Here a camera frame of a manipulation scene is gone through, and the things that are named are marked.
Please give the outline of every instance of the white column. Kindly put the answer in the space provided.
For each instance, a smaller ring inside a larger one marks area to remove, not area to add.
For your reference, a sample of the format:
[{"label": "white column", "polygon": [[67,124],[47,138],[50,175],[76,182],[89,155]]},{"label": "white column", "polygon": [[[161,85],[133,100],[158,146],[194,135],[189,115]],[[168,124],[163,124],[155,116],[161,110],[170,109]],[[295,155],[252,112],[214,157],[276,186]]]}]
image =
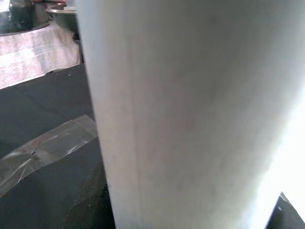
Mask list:
[{"label": "white column", "polygon": [[302,101],[305,2],[77,8],[117,229],[264,228]]}]

